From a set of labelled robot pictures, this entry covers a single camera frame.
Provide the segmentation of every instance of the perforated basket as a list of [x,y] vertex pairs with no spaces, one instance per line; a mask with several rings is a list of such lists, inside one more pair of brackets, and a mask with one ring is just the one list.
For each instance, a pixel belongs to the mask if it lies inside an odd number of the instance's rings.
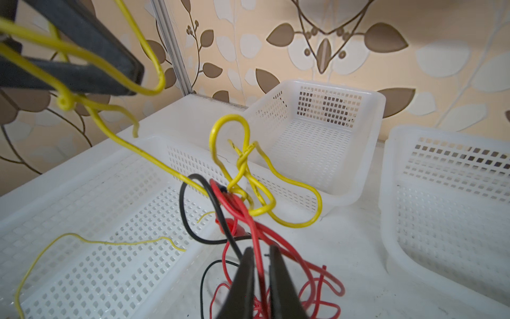
[[[386,98],[374,91],[310,81],[285,81],[242,115],[252,140],[259,141],[283,175],[317,188],[323,214],[354,203],[361,195],[374,152]],[[242,145],[239,127],[228,138]],[[316,199],[308,190],[289,185],[267,169],[253,152],[252,174],[275,194],[308,212]]]
[[381,233],[395,275],[509,318],[510,143],[397,127],[382,170]]
[[[226,183],[205,150],[162,136],[137,144],[184,175],[199,173]],[[79,164],[90,161],[96,164],[80,172]],[[27,190],[56,184],[55,178],[62,179],[60,187],[21,209],[9,210],[9,203],[22,202]],[[7,195],[0,224],[0,313],[17,317],[13,296],[30,264],[57,236],[76,232],[86,239],[115,242],[167,236],[187,252],[177,251],[164,240],[108,246],[63,238],[40,259],[22,290],[26,318],[154,318],[164,314],[179,296],[172,287],[205,249],[182,225],[181,184],[108,140],[36,178],[23,187],[25,192],[15,190]],[[188,187],[188,220],[205,238],[217,236],[214,217],[197,223],[211,208],[206,197]]]

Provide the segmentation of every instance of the brown leaf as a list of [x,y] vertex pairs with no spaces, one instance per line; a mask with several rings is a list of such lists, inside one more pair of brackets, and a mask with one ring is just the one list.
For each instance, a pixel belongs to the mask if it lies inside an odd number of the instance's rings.
[[331,44],[329,40],[325,38],[320,43],[319,49],[317,50],[317,68],[319,73],[323,74],[326,71],[329,62],[331,61]]
[[154,51],[154,54],[156,55],[156,58],[158,59],[158,62],[161,64],[165,62],[166,60],[166,54],[165,49],[161,44],[159,44],[156,41],[147,40],[147,43],[149,43],[150,48],[152,51]]
[[27,112],[44,111],[51,100],[49,91],[4,88],[5,94],[12,100],[15,106]]
[[386,96],[386,106],[382,115],[383,118],[386,118],[405,109],[413,100],[416,89],[394,87],[379,92]]
[[172,87],[176,81],[177,81],[177,77],[175,76],[175,71],[171,67],[165,71],[165,82],[166,82],[165,89]]
[[280,84],[280,81],[266,70],[255,69],[255,77],[257,78],[257,83],[264,93],[271,91],[273,87]]
[[[87,94],[87,98],[89,100],[92,100],[97,103],[102,103],[102,104],[108,104],[110,102],[110,97],[111,96],[109,96],[107,94],[94,94],[94,93]],[[85,108],[85,106],[83,106],[83,104],[81,104],[81,103],[76,103],[76,107],[74,110],[76,111],[76,113],[78,113],[81,116],[90,116],[90,114],[87,111],[87,109]]]
[[282,23],[269,34],[266,41],[275,46],[287,46],[294,40],[294,29],[288,23]]
[[230,102],[230,99],[228,98],[228,91],[218,91],[213,94],[213,99],[217,99],[223,102]]
[[209,62],[203,64],[202,70],[206,77],[211,79],[217,78],[223,72],[223,69],[221,67],[216,66]]
[[378,53],[397,52],[409,46],[404,37],[394,27],[386,23],[376,23],[365,33],[365,45]]
[[0,124],[9,124],[14,121],[18,111],[11,99],[0,89]]
[[80,2],[95,16],[95,9],[92,0],[80,0]]
[[205,30],[202,32],[200,36],[200,45],[202,47],[209,47],[213,44],[214,41],[214,31],[213,30]]
[[181,2],[183,3],[184,8],[186,8],[186,11],[188,11],[188,13],[191,13],[190,0],[181,0]]

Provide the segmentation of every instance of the beige wall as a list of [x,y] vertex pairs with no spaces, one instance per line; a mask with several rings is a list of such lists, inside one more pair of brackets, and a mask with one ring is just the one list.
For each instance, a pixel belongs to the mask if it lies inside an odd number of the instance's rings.
[[[146,57],[135,35],[112,0],[83,0],[97,18],[144,64],[143,84],[154,87],[158,79],[151,61]],[[148,1],[125,0],[141,31],[153,40],[163,70],[171,69],[156,31],[156,20]],[[23,1],[19,2],[16,22],[41,33],[47,33],[46,21]],[[23,55],[49,59],[53,51],[26,43]],[[169,71],[167,85],[175,83]],[[0,134],[0,195],[37,177],[67,159],[89,149],[105,139],[93,121],[81,109],[60,111],[55,97],[47,91],[4,89],[0,92],[0,122],[5,135]],[[102,101],[125,106],[142,119],[182,96],[178,83],[158,96],[102,96]],[[101,112],[100,115],[114,132],[130,126],[122,115]]]
[[[510,140],[507,0],[375,0],[366,10],[367,0],[166,4],[191,81],[203,70],[199,94],[249,106],[286,79],[346,84],[387,96],[381,139],[416,124]],[[186,31],[195,20],[196,41]]]

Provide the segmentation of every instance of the basket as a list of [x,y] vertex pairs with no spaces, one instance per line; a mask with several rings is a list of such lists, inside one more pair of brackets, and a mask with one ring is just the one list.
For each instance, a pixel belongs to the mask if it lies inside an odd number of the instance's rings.
[[401,126],[386,142],[379,206],[395,276],[510,317],[510,143]]
[[[322,213],[326,214],[360,197],[385,102],[384,95],[374,91],[284,81],[242,115],[250,124],[251,140],[260,143],[276,170],[320,191]],[[230,126],[227,135],[218,140],[230,138],[240,147],[243,133],[239,127]],[[316,198],[310,191],[275,177],[256,152],[249,160],[257,164],[250,165],[253,176],[278,200],[316,211]]]
[[[143,148],[184,175],[200,173],[226,183],[203,149],[163,136],[139,140]],[[80,163],[95,163],[80,171]],[[32,202],[29,190],[59,185]],[[81,243],[66,237],[40,259],[22,290],[26,318],[158,317],[180,292],[172,287],[206,249],[187,234],[178,194],[182,182],[144,158],[107,140],[2,198],[0,224],[0,313],[17,317],[14,292],[37,254],[57,236],[76,232],[86,239],[142,241],[137,246]],[[218,236],[209,199],[188,187],[190,227],[204,238]],[[26,206],[10,210],[11,203]]]

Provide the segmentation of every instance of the plastic tray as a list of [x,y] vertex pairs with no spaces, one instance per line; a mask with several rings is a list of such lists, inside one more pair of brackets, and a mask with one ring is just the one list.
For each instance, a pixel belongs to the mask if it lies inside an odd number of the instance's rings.
[[382,170],[382,240],[401,269],[393,275],[509,318],[510,143],[396,127]]
[[[226,183],[210,154],[196,146],[163,136],[143,138],[137,145],[184,175],[200,173]],[[105,156],[112,148],[116,151]],[[79,163],[87,162],[95,164],[81,171]],[[22,276],[37,254],[66,232],[117,242],[168,236],[187,252],[175,250],[164,240],[139,246],[108,246],[63,238],[43,255],[22,290],[27,318],[163,315],[180,295],[172,287],[206,249],[193,241],[182,225],[178,207],[182,182],[107,140],[8,194],[6,203],[23,203],[33,185],[58,185],[56,177],[63,183],[60,187],[24,202],[20,209],[10,210],[9,205],[2,208],[3,317],[17,317],[12,302]],[[211,210],[209,200],[188,187],[186,201],[191,228],[205,238],[217,236],[214,217],[196,223]]]
[[[251,140],[259,141],[281,174],[320,191],[326,214],[360,197],[385,102],[384,95],[374,91],[284,81],[242,115],[250,124]],[[242,136],[237,125],[225,137],[240,147]],[[281,181],[255,151],[252,154],[249,159],[257,164],[250,166],[252,174],[278,199],[315,212],[317,203],[310,191]]]

